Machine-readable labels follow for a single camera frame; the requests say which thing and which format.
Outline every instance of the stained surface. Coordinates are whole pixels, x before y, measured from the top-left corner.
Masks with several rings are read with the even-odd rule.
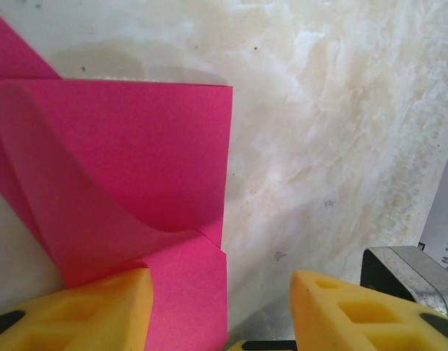
[[[417,244],[448,155],[448,0],[0,0],[0,14],[64,77],[234,86],[231,338],[291,338],[293,269],[358,282],[366,246]],[[0,198],[1,241],[19,225],[8,211]],[[30,250],[31,272],[52,269]],[[0,262],[17,291],[2,275],[25,261]]]

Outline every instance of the pink paper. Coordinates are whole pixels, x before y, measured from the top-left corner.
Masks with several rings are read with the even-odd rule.
[[[147,266],[146,350],[220,350],[231,88],[57,79],[1,19],[0,48],[0,192],[65,283]]]

